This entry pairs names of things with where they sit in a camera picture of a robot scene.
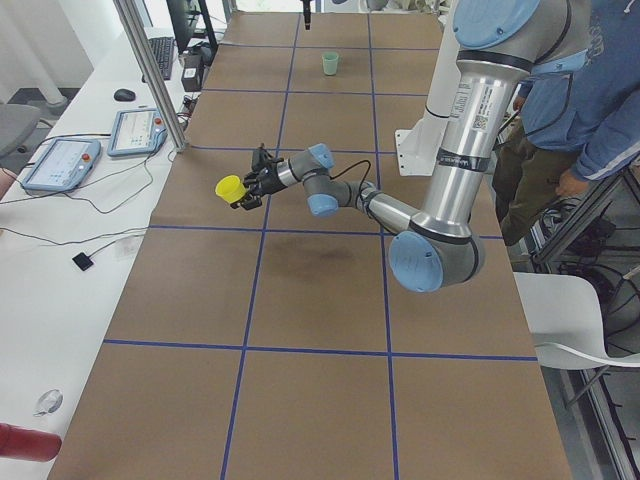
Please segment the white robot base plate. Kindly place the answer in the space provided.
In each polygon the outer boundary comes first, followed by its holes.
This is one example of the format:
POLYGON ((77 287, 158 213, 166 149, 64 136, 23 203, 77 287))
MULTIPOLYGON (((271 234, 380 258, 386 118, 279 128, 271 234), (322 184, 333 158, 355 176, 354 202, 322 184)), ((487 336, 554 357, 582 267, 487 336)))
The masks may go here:
POLYGON ((442 133, 422 124, 395 131, 396 156, 401 176, 431 176, 442 133))

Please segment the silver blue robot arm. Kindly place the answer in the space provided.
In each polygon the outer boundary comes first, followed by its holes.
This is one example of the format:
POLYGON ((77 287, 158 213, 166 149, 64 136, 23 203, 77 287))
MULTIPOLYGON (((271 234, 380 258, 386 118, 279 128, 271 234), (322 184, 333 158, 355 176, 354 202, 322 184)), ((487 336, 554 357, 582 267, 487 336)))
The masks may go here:
POLYGON ((396 280, 414 292, 433 292, 470 280, 484 249, 472 232, 471 210, 488 168, 503 115, 527 77, 576 71, 585 61, 591 5, 587 1, 461 1, 447 26, 459 50, 460 72, 431 181, 413 208, 366 181, 331 176, 324 144, 287 158, 264 148, 250 172, 220 180, 216 194, 251 210, 266 195, 301 184, 310 212, 327 217, 342 207, 360 210, 393 234, 389 263, 396 280))

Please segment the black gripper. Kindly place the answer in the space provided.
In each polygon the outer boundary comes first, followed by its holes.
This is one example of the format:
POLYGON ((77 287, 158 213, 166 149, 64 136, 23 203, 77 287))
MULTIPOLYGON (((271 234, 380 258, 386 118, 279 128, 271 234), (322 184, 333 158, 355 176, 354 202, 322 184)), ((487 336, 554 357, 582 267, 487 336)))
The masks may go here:
POLYGON ((286 161, 275 162, 275 157, 261 144, 253 150, 251 170, 244 176, 248 193, 230 204, 232 209, 253 210, 262 206, 262 196, 275 194, 288 187, 290 168, 286 161))

